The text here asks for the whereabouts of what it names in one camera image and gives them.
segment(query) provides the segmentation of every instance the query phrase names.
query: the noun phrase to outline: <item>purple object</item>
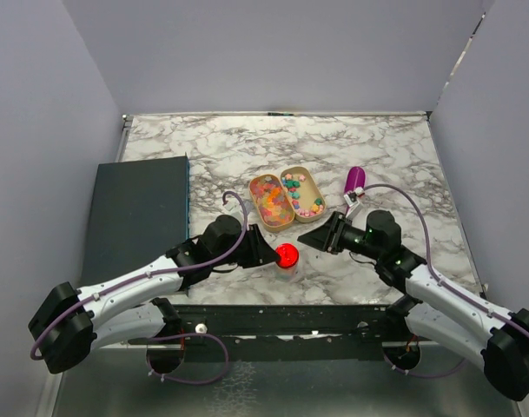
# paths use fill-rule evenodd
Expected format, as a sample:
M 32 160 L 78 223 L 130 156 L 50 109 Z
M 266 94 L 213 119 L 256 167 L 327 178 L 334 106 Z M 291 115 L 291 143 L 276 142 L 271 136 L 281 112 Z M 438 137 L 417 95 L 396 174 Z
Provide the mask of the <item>purple object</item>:
M 352 167 L 347 174 L 347 181 L 345 182 L 345 189 L 343 194 L 346 194 L 350 191 L 355 191 L 358 187 L 365 187 L 365 180 L 367 175 L 365 170 L 361 167 Z

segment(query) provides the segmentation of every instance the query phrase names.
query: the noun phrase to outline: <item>gray wall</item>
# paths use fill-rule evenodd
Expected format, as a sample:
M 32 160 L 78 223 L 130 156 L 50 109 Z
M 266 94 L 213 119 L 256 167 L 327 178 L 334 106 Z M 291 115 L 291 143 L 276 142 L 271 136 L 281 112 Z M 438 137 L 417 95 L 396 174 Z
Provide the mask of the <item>gray wall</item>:
M 482 0 L 63 0 L 126 113 L 430 110 Z
M 0 0 L 0 416 L 35 412 L 40 302 L 79 272 L 96 165 L 122 121 L 59 0 Z
M 432 129 L 480 279 L 529 308 L 529 0 L 495 2 Z

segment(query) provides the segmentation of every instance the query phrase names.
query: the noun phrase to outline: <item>tin lid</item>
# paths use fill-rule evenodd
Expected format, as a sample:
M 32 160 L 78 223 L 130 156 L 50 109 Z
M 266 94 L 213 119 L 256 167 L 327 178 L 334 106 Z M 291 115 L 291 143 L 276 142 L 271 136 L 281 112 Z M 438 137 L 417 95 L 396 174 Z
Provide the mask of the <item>tin lid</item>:
M 281 257 L 276 262 L 280 268 L 291 268 L 299 261 L 299 251 L 291 243 L 283 243 L 275 249 L 275 252 Z

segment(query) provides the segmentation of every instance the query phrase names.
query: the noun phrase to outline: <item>cable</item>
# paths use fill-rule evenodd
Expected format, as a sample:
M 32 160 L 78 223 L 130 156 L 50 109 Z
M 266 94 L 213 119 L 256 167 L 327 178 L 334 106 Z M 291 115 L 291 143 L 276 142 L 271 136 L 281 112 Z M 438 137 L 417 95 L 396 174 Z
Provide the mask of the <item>cable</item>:
M 229 248 L 228 251 L 225 252 L 224 254 L 222 254 L 222 255 L 214 258 L 214 259 L 211 259 L 210 261 L 206 261 L 206 262 L 203 262 L 203 263 L 198 263 L 198 264 L 195 264 L 195 265 L 187 265 L 185 267 L 160 269 L 160 270 L 157 270 L 157 271 L 153 271 L 150 274 L 150 276 L 171 274 L 171 273 L 177 273 L 177 272 L 185 272 L 185 271 L 191 271 L 193 269 L 208 267 L 210 265 L 213 265 L 213 264 L 215 264 L 215 263 L 227 258 L 228 256 L 230 256 L 239 247 L 239 245 L 241 245 L 241 242 L 242 242 L 243 238 L 245 237 L 245 233 L 247 232 L 247 223 L 248 223 L 247 208 L 245 208 L 245 204 L 243 203 L 243 200 L 239 197 L 239 195 L 234 193 L 233 191 L 226 191 L 225 193 L 223 193 L 222 202 L 223 202 L 224 205 L 226 203 L 226 200 L 227 200 L 226 197 L 228 195 L 233 196 L 239 202 L 239 204 L 241 205 L 242 212 L 243 212 L 243 224 L 242 224 L 242 227 L 241 227 L 241 234 L 239 235 L 239 237 L 237 238 L 237 241 L 233 244 L 233 246 L 231 248 Z M 98 295 L 99 296 L 107 295 L 107 294 L 109 294 L 109 293 L 111 293 L 113 291 L 116 291 L 119 288 L 125 287 L 126 285 L 129 285 L 129 284 L 131 284 L 133 282 L 139 281 L 142 278 L 146 278 L 146 277 L 147 277 L 146 274 L 139 274 L 139 275 L 133 276 L 131 278 L 128 278 L 125 281 L 119 282 L 118 284 L 114 285 L 113 287 L 105 288 L 104 290 L 100 291 L 98 293 Z M 48 325 L 48 327 L 46 327 L 44 329 L 44 331 L 38 336 L 36 341 L 33 343 L 32 348 L 30 349 L 30 358 L 33 361 L 41 361 L 43 359 L 43 357 L 40 354 L 36 354 L 36 351 L 42 345 L 42 343 L 44 342 L 44 340 L 46 339 L 48 334 L 50 334 L 50 332 L 60 322 L 62 322 L 68 315 L 70 315 L 71 313 L 75 312 L 77 309 L 79 309 L 80 307 L 84 306 L 85 304 L 93 301 L 95 299 L 94 297 L 95 297 L 94 295 L 91 295 L 91 296 L 85 298 L 84 300 L 80 300 L 79 302 L 75 303 L 74 305 L 69 307 L 67 310 L 65 310 L 63 313 L 58 315 L 55 318 L 55 320 L 53 320 Z
M 421 378 L 422 380 L 436 380 L 436 379 L 439 379 L 439 378 L 445 378 L 449 375 L 453 375 L 457 372 L 459 372 L 466 364 L 466 360 L 465 359 L 461 359 L 457 365 L 455 365 L 454 367 L 452 367 L 449 371 L 446 371 L 444 373 L 441 373 L 441 374 L 434 374 L 434 375 L 428 375 L 428 374 L 417 374 L 416 372 L 413 372 L 413 371 L 409 371 L 408 369 L 401 369 L 400 367 L 396 367 L 390 360 L 389 358 L 387 357 L 386 354 L 384 354 L 384 361 L 386 361 L 388 363 L 388 365 L 390 367 L 392 367 L 392 370 L 399 373 L 399 374 L 403 374 L 405 376 L 413 376 L 414 378 Z
M 229 352 L 228 352 L 228 348 L 226 347 L 226 345 L 223 343 L 223 341 L 220 338 L 214 336 L 213 334 L 185 333 L 185 334 L 176 334 L 174 336 L 153 337 L 152 339 L 149 339 L 149 341 L 173 341 L 173 340 L 177 340 L 177 339 L 182 339 L 183 340 L 186 337 L 196 337 L 196 336 L 206 337 L 207 339 L 212 339 L 218 345 L 220 345 L 220 348 L 222 348 L 222 350 L 223 350 L 223 358 L 224 358 L 224 365 L 223 365 L 223 369 L 221 370 L 221 372 L 217 376 L 215 376 L 213 378 L 210 378 L 208 380 L 199 380 L 199 381 L 184 380 L 183 378 L 177 378 L 177 377 L 174 377 L 174 376 L 169 376 L 168 374 L 158 374 L 152 368 L 152 365 L 150 364 L 150 360 L 147 360 L 147 366 L 150 369 L 149 376 L 154 374 L 156 376 L 159 376 L 162 379 L 162 381 L 163 380 L 168 380 L 168 381 L 173 381 L 173 382 L 179 382 L 181 384 L 197 385 L 197 386 L 211 384 L 213 382 L 219 381 L 221 378 L 226 376 L 226 374 L 229 371 Z
M 407 344 L 405 345 L 405 351 L 408 352 L 411 348 L 411 343 L 416 340 L 417 341 L 417 344 L 416 346 L 418 347 L 419 346 L 419 338 L 417 337 L 416 334 L 413 334 L 413 337 L 411 339 L 409 339 L 409 341 L 407 342 Z
M 230 268 L 230 269 L 212 269 L 212 272 L 216 272 L 217 274 L 229 274 L 230 272 L 233 272 L 235 271 L 236 269 L 239 268 L 239 265 L 235 265 L 234 268 Z
M 357 255 L 357 254 L 354 254 L 353 252 L 349 252 L 349 257 L 350 257 L 353 261 L 355 261 L 355 262 L 357 262 L 357 263 L 359 263 L 359 264 L 361 264 L 361 265 L 372 265 L 373 267 L 376 266 L 376 264 L 375 264 L 374 262 L 370 262 L 370 261 L 359 261 L 357 258 L 354 258 L 353 255 Z
M 422 223 L 422 228 L 424 230 L 424 238 L 425 238 L 426 247 L 427 247 L 427 267 L 428 267 L 428 271 L 430 271 L 430 274 L 432 275 L 434 280 L 436 280 L 442 287 L 447 289 L 450 293 L 457 295 L 461 300 L 468 302 L 472 306 L 476 307 L 478 310 L 486 314 L 490 314 L 496 319 L 504 322 L 506 325 L 517 330 L 529 340 L 529 332 L 524 330 L 519 324 L 515 323 L 514 321 L 511 321 L 510 319 L 504 317 L 503 315 L 499 313 L 491 312 L 490 308 L 487 308 L 483 304 L 477 302 L 473 298 L 469 297 L 467 294 L 461 293 L 457 288 L 452 287 L 451 285 L 447 284 L 444 280 L 442 280 L 440 277 L 438 277 L 438 274 L 436 274 L 436 271 L 434 271 L 434 268 L 432 266 L 432 256 L 430 253 L 430 235 L 428 233 L 427 222 L 424 218 L 424 215 L 420 211 L 419 206 L 417 206 L 416 202 L 414 202 L 414 200 L 411 198 L 409 194 L 407 194 L 405 191 L 403 191 L 399 187 L 396 187 L 391 184 L 372 184 L 372 185 L 367 185 L 364 189 L 367 190 L 367 189 L 377 189 L 377 188 L 387 188 L 387 189 L 393 189 L 397 191 L 398 193 L 402 194 L 411 203 L 414 210 L 417 212 L 417 215 L 419 216 L 419 219 L 420 219 L 420 223 Z

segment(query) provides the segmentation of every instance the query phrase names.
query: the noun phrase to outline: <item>marble surface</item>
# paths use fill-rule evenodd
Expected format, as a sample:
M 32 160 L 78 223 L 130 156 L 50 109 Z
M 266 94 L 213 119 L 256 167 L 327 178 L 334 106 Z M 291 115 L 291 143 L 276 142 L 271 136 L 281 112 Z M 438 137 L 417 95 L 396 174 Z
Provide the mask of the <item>marble surface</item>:
M 191 235 L 222 213 L 221 195 L 231 189 L 246 200 L 249 222 L 258 222 L 248 183 L 265 173 L 304 165 L 327 202 L 324 220 L 294 225 L 279 234 L 261 228 L 275 247 L 292 242 L 301 252 L 297 282 L 276 278 L 274 265 L 213 275 L 175 302 L 207 304 L 390 303 L 400 293 L 387 287 L 370 265 L 349 254 L 329 255 L 296 241 L 336 209 L 343 209 L 347 171 L 361 166 L 367 184 L 400 186 L 419 204 L 432 236 L 433 264 L 478 292 L 460 229 L 424 116 L 136 116 L 124 161 L 187 154 L 191 163 Z M 424 254 L 417 215 L 391 190 L 371 190 L 367 210 L 388 209 L 403 230 L 403 243 Z M 354 220 L 363 228 L 367 211 Z

